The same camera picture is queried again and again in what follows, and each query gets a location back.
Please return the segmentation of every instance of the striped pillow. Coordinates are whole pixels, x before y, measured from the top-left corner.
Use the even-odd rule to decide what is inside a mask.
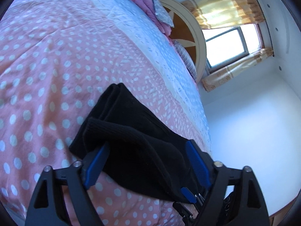
[[[189,53],[186,49],[177,41],[172,40],[174,47],[177,53],[180,55],[181,59],[183,60],[186,68],[188,69],[189,73],[191,74],[193,80],[197,80],[197,69],[195,68],[195,64],[193,63]]]

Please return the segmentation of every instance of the window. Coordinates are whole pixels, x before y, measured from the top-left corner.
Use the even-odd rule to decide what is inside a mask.
[[[254,24],[203,30],[210,73],[261,49],[259,27]]]

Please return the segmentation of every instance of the gray pillow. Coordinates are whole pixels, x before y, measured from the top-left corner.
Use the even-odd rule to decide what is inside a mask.
[[[195,68],[195,64],[193,63],[189,53],[186,49],[177,41],[172,40],[177,53],[180,55],[181,59],[183,60],[186,68],[188,69],[189,73],[191,74],[193,80],[197,80],[197,69]]]
[[[162,6],[161,2],[159,0],[153,0],[153,3],[157,20],[174,28],[173,20],[171,19],[165,8]]]

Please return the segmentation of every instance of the window pane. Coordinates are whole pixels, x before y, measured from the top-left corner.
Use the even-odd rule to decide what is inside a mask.
[[[202,30],[203,31],[203,34],[204,34],[204,37],[205,37],[205,40],[208,40],[218,34],[221,34],[225,31],[228,31],[228,30],[231,30],[232,27],[229,27],[229,28],[220,28],[220,29],[210,29],[210,30]]]
[[[206,42],[207,59],[211,66],[216,66],[244,52],[237,30],[230,31]]]
[[[242,25],[240,28],[243,31],[243,36],[245,37],[249,53],[256,52],[258,49],[260,49],[259,38],[255,25]]]

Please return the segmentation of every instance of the floral curtain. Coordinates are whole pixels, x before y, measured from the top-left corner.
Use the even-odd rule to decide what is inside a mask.
[[[253,67],[264,59],[273,55],[272,48],[263,48],[252,53],[202,79],[203,86],[207,92],[230,81],[246,69]]]
[[[188,8],[202,29],[235,27],[263,22],[257,0],[186,0]]]

